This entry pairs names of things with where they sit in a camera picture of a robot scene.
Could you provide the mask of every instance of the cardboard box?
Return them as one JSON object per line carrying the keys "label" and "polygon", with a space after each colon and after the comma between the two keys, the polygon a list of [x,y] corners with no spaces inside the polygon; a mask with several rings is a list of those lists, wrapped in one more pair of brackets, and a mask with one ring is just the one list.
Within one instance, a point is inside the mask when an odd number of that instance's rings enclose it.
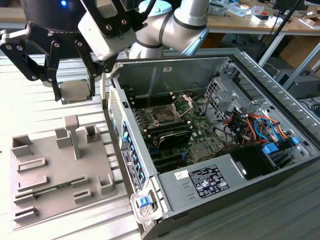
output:
{"label": "cardboard box", "polygon": [[302,18],[302,21],[304,21],[306,24],[310,26],[320,26],[320,15],[314,14],[310,16],[304,16]]}
{"label": "cardboard box", "polygon": [[[289,44],[282,50],[280,57],[296,69],[319,42],[320,36],[295,35]],[[316,56],[308,67],[312,68],[319,59],[320,55]]]}

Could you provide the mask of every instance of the ventilation grille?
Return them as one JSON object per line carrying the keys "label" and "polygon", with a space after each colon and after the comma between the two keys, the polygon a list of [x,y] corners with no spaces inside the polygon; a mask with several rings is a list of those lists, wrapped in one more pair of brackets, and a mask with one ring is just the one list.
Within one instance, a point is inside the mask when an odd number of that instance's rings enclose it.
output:
{"label": "ventilation grille", "polygon": [[224,112],[221,112],[218,106],[218,102],[216,101],[215,97],[212,93],[214,92],[220,92],[223,91],[222,87],[219,86],[219,84],[216,82],[216,80],[212,80],[208,88],[206,89],[206,96],[210,97],[210,104],[213,107],[212,111],[214,112],[214,115],[217,119],[221,119],[224,122],[229,119],[227,115],[224,114]]}
{"label": "ventilation grille", "polygon": [[116,95],[115,95],[115,92],[114,90],[111,88],[110,89],[110,109],[111,109],[111,112],[112,112],[112,116],[113,116],[113,122],[115,123],[116,126],[116,129],[119,133],[119,136],[122,136],[122,114],[121,114],[121,111],[120,111],[120,108],[119,108],[119,103],[117,101],[117,98],[116,98]]}

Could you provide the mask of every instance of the black bracket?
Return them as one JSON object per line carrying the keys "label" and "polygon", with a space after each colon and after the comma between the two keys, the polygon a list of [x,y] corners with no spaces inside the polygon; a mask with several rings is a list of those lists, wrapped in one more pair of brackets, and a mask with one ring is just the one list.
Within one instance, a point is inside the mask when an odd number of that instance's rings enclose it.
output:
{"label": "black bracket", "polygon": [[57,82],[57,70],[59,67],[59,61],[61,57],[62,44],[56,40],[51,42],[50,54],[45,56],[44,68],[45,68],[45,79],[41,81],[47,81],[51,83],[54,98],[56,101],[61,99],[61,91]]}

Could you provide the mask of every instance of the white sticker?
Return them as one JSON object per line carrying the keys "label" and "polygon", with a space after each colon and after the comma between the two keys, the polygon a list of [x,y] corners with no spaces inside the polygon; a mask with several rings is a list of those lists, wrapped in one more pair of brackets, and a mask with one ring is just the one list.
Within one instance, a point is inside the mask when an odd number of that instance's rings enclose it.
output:
{"label": "white sticker", "polygon": [[172,66],[169,66],[169,67],[164,67],[163,68],[163,72],[166,73],[166,72],[171,72],[172,71]]}
{"label": "white sticker", "polygon": [[175,178],[176,178],[177,180],[180,180],[180,179],[184,179],[184,178],[189,177],[189,175],[188,175],[188,170],[183,170],[183,171],[175,172],[174,175],[175,175]]}

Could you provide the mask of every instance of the black cable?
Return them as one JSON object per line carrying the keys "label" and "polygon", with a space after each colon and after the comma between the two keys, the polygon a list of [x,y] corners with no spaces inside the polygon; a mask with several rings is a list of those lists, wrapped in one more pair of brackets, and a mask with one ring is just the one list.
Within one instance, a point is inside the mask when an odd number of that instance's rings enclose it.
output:
{"label": "black cable", "polygon": [[268,35],[268,37],[266,38],[266,40],[264,41],[264,44],[262,44],[261,45],[261,47],[260,47],[260,49],[259,49],[259,51],[258,51],[258,53],[256,54],[256,59],[258,59],[258,57],[259,57],[259,54],[260,54],[260,52],[261,52],[261,50],[262,49],[264,49],[264,47],[265,47],[265,44],[268,42],[268,39],[270,38],[270,36],[272,35],[272,33],[273,33],[273,31],[274,31],[274,29],[275,29],[275,26],[276,26],[276,24],[277,24],[277,21],[278,21],[278,18],[279,18],[279,15],[280,15],[280,12],[278,13],[278,16],[276,16],[276,20],[275,20],[275,23],[274,23],[274,25],[273,25],[273,27],[272,27],[272,29],[271,29],[271,32],[269,33],[269,35]]}
{"label": "black cable", "polygon": [[154,7],[155,3],[157,0],[151,0],[149,2],[149,5],[146,7],[145,11],[142,12],[141,14],[144,15],[146,18],[148,17],[148,15],[151,13],[152,8]]}
{"label": "black cable", "polygon": [[186,85],[184,91],[186,92],[187,89],[188,89],[188,87],[190,87],[192,84],[197,85],[204,93],[206,93],[206,91],[204,90],[204,88],[201,87],[201,86],[200,86],[197,82],[195,82],[195,81],[192,81],[192,82],[188,83],[188,84]]}
{"label": "black cable", "polygon": [[274,6],[274,3],[271,2],[272,5],[267,4],[267,2],[265,2],[265,5],[267,5],[268,7],[272,8]]}
{"label": "black cable", "polygon": [[279,33],[281,32],[281,30],[284,28],[285,24],[287,23],[287,21],[290,19],[290,17],[292,16],[292,14],[294,13],[294,11],[298,8],[298,6],[302,3],[303,0],[297,0],[294,7],[290,9],[289,13],[285,16],[283,22],[280,24],[280,26],[278,27],[278,29],[275,31],[274,35],[272,36],[272,39],[270,40],[270,42],[267,44],[267,46],[264,48],[264,50],[256,57],[255,61],[259,62],[262,57],[264,56],[264,54],[266,53],[267,49],[271,46],[271,44],[274,42],[274,40],[276,39],[276,37],[279,35]]}
{"label": "black cable", "polygon": [[306,105],[306,107],[310,110],[310,111],[312,111],[312,109],[309,107],[309,105],[308,105],[308,103],[306,103],[305,101],[303,101],[303,100],[298,100],[300,103],[303,103],[303,104],[305,104]]}

